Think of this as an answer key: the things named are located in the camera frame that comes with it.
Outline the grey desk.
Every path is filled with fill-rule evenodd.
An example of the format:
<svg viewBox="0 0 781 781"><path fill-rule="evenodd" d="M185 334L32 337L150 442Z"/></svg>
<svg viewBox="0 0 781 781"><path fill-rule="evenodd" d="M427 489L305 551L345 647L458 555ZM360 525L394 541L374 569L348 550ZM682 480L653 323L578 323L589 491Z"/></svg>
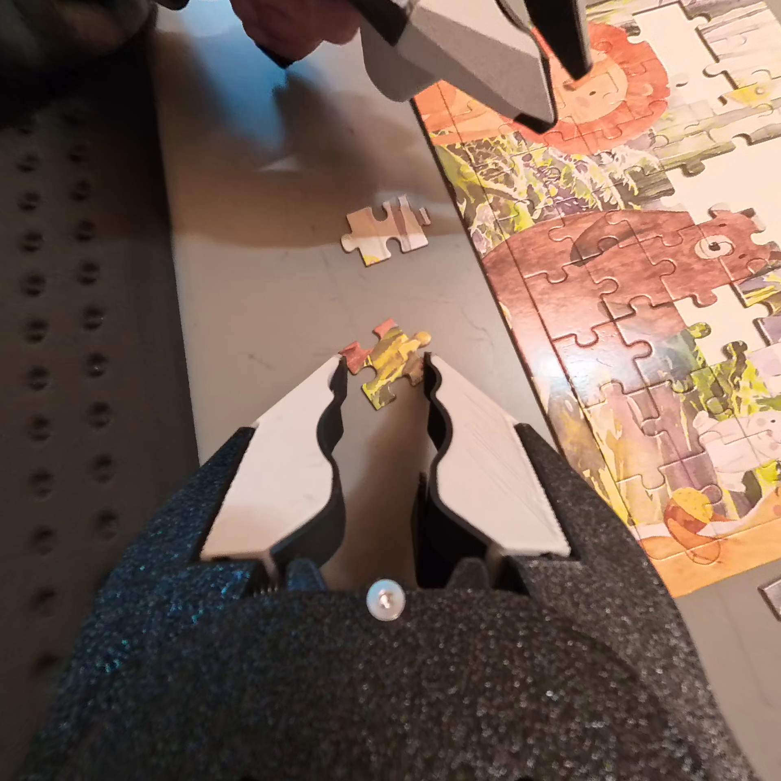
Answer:
<svg viewBox="0 0 781 781"><path fill-rule="evenodd" d="M415 112L358 40L282 71L229 2L190 2L159 11L152 73L202 462L388 318L552 442ZM401 194L428 244L366 267L346 215Z"/></svg>

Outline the yellow red puzzle piece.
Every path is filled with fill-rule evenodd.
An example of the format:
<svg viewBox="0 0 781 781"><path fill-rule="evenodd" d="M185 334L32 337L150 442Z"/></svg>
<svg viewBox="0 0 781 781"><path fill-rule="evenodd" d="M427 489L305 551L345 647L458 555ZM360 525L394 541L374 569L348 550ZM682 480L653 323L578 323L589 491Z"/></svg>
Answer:
<svg viewBox="0 0 781 781"><path fill-rule="evenodd" d="M392 384L402 377L412 386L423 380L423 358L419 349L431 342L425 331L407 336L395 320L387 319L373 329L377 342L372 349L364 349L354 341L338 354L345 357L347 368L356 375L369 368L375 372L372 380L362 385L363 392L377 411L391 404L396 396Z"/></svg>

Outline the person's left hand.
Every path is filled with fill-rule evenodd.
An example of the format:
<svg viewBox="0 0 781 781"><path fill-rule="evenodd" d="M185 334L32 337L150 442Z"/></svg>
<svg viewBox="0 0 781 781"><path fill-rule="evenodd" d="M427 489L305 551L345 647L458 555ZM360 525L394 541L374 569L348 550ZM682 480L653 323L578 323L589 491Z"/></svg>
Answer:
<svg viewBox="0 0 781 781"><path fill-rule="evenodd" d="M347 44L362 19L346 1L232 1L230 5L255 44L294 61L324 42Z"/></svg>

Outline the dark perforated panel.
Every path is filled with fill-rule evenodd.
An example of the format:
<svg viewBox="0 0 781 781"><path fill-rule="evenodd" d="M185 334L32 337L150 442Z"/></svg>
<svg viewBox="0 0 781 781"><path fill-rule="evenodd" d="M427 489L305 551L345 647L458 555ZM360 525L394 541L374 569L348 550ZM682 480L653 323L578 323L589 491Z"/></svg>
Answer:
<svg viewBox="0 0 781 781"><path fill-rule="evenodd" d="M196 465L145 57L2 125L2 752Z"/></svg>

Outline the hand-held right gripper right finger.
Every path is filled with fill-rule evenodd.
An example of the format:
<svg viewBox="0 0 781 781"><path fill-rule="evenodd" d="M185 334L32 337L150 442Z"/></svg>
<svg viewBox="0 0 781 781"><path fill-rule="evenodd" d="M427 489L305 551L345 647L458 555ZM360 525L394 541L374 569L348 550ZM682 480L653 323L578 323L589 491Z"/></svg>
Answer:
<svg viewBox="0 0 781 781"><path fill-rule="evenodd" d="M569 542L522 444L519 421L443 358L424 357L431 507L447 552L472 541L502 555L568 557Z"/></svg>

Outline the person's left forearm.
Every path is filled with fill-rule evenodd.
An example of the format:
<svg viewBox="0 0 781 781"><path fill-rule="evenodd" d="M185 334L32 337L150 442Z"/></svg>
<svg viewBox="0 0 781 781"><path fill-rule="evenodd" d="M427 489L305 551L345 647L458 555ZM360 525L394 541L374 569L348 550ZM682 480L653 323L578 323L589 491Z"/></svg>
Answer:
<svg viewBox="0 0 781 781"><path fill-rule="evenodd" d="M69 69L112 54L151 19L149 1L2 1L2 73Z"/></svg>

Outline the large white grey puzzle piece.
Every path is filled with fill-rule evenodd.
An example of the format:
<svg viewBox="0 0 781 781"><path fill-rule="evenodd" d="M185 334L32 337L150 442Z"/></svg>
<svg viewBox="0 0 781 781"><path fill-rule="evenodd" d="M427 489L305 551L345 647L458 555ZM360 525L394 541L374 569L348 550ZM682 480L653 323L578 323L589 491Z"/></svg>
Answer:
<svg viewBox="0 0 781 781"><path fill-rule="evenodd" d="M407 195L401 194L396 205L385 201L383 209L385 218L382 220L375 217L372 207L346 215L351 231L342 235L340 244L346 252L358 251L366 267L391 257L387 247L390 240L395 240L403 253L428 244L424 228L431 224L431 220L426 208L414 209Z"/></svg>

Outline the forest animal jigsaw puzzle board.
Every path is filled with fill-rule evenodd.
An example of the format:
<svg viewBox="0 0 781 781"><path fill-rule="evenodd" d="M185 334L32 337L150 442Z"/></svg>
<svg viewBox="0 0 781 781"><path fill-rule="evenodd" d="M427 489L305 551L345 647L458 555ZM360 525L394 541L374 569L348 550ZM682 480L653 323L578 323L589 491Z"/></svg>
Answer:
<svg viewBox="0 0 781 781"><path fill-rule="evenodd" d="M779 19L587 18L551 130L445 82L415 108L564 456L678 597L779 560Z"/></svg>

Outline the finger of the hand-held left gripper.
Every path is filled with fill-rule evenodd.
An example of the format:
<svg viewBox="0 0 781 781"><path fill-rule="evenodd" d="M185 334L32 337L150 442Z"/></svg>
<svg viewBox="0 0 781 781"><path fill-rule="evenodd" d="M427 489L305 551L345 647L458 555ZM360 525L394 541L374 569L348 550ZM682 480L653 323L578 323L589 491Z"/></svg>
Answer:
<svg viewBox="0 0 781 781"><path fill-rule="evenodd" d="M558 120L548 57L524 2L417 1L425 38L390 46L363 21L366 72L403 103L438 81L534 132Z"/></svg>
<svg viewBox="0 0 781 781"><path fill-rule="evenodd" d="M527 1L533 26L571 79L578 81L593 67L587 19L579 1Z"/></svg>

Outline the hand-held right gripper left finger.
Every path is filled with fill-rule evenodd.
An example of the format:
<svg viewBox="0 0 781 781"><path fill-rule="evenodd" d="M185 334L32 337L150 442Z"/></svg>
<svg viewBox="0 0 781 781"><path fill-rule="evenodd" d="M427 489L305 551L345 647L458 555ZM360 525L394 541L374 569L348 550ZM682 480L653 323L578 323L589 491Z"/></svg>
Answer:
<svg viewBox="0 0 781 781"><path fill-rule="evenodd" d="M332 356L259 416L201 561L328 561L337 551L345 501L334 449L346 395L346 360Z"/></svg>

